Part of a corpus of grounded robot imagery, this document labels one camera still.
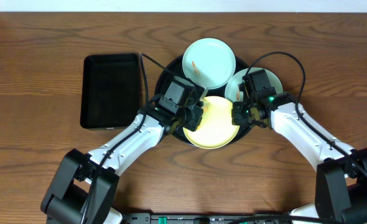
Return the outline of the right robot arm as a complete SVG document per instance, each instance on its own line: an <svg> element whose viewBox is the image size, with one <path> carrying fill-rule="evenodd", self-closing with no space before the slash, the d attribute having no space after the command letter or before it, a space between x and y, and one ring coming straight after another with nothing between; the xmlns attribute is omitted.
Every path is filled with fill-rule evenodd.
<svg viewBox="0 0 367 224"><path fill-rule="evenodd" d="M236 101L233 124L269 128L285 137L317 173L315 201L292 217L367 223L367 148L355 149L321 127L288 92L273 88Z"/></svg>

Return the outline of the yellow plate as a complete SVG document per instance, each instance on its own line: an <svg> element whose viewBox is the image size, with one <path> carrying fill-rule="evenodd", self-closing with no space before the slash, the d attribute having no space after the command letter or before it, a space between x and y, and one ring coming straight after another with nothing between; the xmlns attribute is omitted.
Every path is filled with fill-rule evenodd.
<svg viewBox="0 0 367 224"><path fill-rule="evenodd" d="M185 137L203 149L216 149L230 143L239 131L239 126L232 124L233 103L220 96L206 96L202 109L202 120L196 130L183 128Z"/></svg>

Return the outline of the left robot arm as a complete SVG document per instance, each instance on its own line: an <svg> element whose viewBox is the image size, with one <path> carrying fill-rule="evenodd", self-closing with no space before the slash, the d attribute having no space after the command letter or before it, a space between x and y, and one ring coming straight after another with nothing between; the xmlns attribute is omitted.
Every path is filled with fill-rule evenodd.
<svg viewBox="0 0 367 224"><path fill-rule="evenodd" d="M121 223L112 207L119 178L144 152L178 127L197 129L203 101L187 105L156 95L112 140L86 154L77 149L62 159L40 209L47 223Z"/></svg>

